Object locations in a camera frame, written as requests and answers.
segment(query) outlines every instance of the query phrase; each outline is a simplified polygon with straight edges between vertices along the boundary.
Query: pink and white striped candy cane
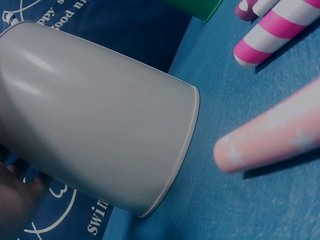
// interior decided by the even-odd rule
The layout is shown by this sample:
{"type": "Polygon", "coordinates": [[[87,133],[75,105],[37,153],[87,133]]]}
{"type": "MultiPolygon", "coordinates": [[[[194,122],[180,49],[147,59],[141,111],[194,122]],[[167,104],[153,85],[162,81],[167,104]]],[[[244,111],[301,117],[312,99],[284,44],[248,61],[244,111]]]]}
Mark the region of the pink and white striped candy cane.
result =
{"type": "Polygon", "coordinates": [[[235,46],[236,61],[257,66],[320,17],[320,0],[281,0],[235,46]]]}

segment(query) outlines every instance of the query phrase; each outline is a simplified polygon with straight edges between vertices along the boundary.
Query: green object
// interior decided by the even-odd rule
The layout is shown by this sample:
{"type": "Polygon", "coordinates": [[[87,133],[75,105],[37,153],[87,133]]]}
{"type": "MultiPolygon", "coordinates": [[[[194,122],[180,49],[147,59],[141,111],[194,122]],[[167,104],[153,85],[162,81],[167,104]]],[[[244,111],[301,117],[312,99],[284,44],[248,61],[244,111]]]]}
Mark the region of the green object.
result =
{"type": "Polygon", "coordinates": [[[223,0],[164,0],[183,12],[208,22],[220,7],[223,0]]]}

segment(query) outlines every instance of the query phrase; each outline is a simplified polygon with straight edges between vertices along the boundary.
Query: purple object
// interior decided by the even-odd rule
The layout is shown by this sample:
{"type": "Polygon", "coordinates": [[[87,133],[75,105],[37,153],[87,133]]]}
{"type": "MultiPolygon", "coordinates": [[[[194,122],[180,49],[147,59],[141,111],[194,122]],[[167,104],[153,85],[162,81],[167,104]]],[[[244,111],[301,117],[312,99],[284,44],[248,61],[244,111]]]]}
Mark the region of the purple object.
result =
{"type": "Polygon", "coordinates": [[[235,14],[244,21],[251,21],[257,17],[252,11],[252,7],[258,0],[240,0],[239,4],[235,7],[235,14]]]}

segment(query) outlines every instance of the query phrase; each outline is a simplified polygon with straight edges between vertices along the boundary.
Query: hand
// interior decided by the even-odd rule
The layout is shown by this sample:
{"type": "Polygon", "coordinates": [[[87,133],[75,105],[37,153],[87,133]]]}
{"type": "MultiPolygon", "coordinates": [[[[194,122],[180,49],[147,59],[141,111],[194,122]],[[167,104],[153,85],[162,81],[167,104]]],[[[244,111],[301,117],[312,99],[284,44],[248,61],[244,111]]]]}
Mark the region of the hand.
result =
{"type": "Polygon", "coordinates": [[[44,173],[29,183],[23,183],[27,170],[28,164],[21,159],[8,167],[0,162],[1,240],[17,239],[36,214],[41,198],[49,187],[50,178],[44,173]]]}

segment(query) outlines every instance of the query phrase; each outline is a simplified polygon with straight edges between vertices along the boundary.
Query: blue fabric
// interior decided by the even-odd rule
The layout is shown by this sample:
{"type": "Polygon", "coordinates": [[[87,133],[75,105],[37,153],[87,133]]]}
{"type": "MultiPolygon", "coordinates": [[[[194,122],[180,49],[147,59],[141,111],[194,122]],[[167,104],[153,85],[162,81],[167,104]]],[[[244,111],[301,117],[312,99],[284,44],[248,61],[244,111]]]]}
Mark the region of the blue fabric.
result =
{"type": "Polygon", "coordinates": [[[61,31],[164,72],[169,70],[191,18],[161,0],[3,0],[0,10],[0,31],[9,26],[4,22],[8,12],[19,20],[23,17],[55,28],[66,21],[61,31]]]}
{"type": "Polygon", "coordinates": [[[239,66],[234,46],[256,24],[225,0],[209,23],[192,19],[170,74],[199,88],[194,136],[157,210],[111,214],[104,240],[319,240],[320,149],[239,174],[221,172],[213,146],[320,75],[320,21],[257,70],[239,66]]]}
{"type": "MultiPolygon", "coordinates": [[[[0,10],[0,32],[9,27],[6,15],[13,12],[19,20],[59,28],[165,72],[191,18],[160,0],[3,0],[0,10]]],[[[10,154],[7,164],[15,159],[10,154]]],[[[37,173],[32,169],[25,181],[37,173]]],[[[112,209],[54,181],[19,239],[101,240],[112,209]]]]}

